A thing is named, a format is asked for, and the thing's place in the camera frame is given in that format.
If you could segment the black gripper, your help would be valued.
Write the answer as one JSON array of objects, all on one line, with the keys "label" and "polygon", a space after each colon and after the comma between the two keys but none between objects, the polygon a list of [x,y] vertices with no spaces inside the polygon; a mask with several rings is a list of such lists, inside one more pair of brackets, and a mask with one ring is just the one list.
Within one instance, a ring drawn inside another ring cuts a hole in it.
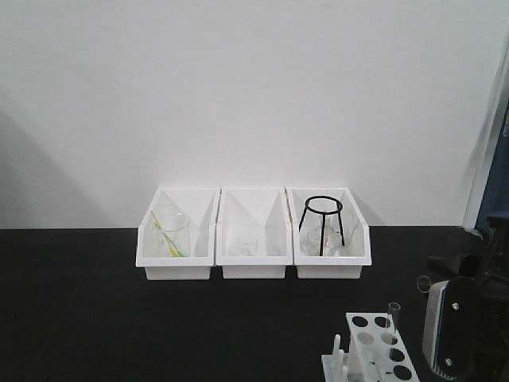
[{"label": "black gripper", "polygon": [[503,342],[502,355],[495,363],[494,381],[508,381],[508,215],[491,214],[488,246],[483,254],[450,257],[430,256],[427,267],[448,277],[474,277],[481,299],[488,307],[490,328],[495,339]]}]

